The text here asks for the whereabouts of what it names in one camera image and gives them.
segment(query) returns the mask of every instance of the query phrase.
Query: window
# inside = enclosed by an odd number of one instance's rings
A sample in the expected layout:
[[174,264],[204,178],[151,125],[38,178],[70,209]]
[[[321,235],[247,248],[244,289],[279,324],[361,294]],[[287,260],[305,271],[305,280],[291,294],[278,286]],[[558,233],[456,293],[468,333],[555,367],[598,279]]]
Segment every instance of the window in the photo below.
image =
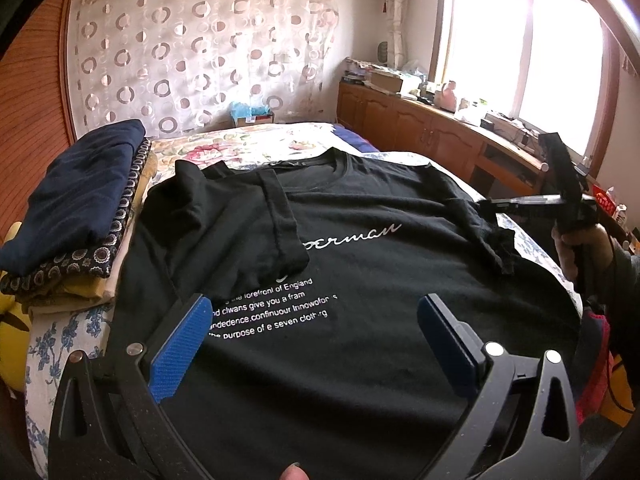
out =
[[454,0],[445,78],[458,95],[589,155],[602,74],[600,17],[583,0]]

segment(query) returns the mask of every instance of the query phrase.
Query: tied curtain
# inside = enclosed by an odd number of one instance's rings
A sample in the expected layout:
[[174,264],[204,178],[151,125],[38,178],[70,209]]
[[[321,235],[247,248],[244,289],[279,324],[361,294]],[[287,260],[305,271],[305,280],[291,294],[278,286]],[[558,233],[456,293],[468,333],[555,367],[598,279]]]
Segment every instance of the tied curtain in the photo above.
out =
[[147,135],[230,125],[231,102],[313,119],[335,0],[72,0],[76,134],[138,118]]
[[391,68],[402,68],[406,60],[404,39],[402,38],[402,22],[406,15],[407,0],[385,0],[386,27],[388,32],[388,65]]

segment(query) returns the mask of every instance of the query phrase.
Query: cardboard box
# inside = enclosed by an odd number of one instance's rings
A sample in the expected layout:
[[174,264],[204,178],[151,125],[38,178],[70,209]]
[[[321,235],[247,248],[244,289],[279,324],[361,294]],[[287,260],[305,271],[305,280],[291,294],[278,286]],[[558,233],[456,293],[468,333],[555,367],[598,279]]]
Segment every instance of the cardboard box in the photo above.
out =
[[420,85],[420,78],[416,75],[379,69],[370,72],[369,81],[391,94],[408,94]]
[[273,112],[270,112],[269,115],[253,115],[251,117],[240,117],[238,119],[234,119],[236,128],[239,128],[240,126],[254,126],[254,124],[269,123],[273,123]]

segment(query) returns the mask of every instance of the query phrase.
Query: yellow plush toy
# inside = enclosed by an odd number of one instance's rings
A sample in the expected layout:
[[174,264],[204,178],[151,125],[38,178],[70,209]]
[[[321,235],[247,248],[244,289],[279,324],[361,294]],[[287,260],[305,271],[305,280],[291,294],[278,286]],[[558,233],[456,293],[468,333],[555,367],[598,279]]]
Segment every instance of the yellow plush toy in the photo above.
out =
[[[11,226],[4,241],[11,240],[20,228],[20,222]],[[29,348],[29,316],[14,296],[0,294],[0,378],[12,389],[24,391],[24,371]]]

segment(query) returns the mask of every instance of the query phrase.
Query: silver rivet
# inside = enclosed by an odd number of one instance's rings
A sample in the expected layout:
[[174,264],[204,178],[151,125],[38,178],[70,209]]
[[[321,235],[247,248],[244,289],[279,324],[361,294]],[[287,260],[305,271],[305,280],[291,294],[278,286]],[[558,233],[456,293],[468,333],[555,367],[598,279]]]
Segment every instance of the silver rivet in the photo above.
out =
[[553,364],[558,364],[560,361],[562,361],[562,358],[560,357],[560,354],[558,352],[556,352],[555,350],[547,350],[545,352],[545,356],[547,359],[549,359]]
[[129,355],[139,355],[142,353],[142,344],[140,343],[131,343],[127,346],[127,354]]
[[494,357],[498,357],[498,355],[502,355],[504,353],[504,348],[500,343],[496,343],[495,341],[489,341],[486,345],[484,345],[486,352],[489,355]]
[[74,350],[69,354],[69,360],[72,363],[79,363],[82,360],[82,350]]

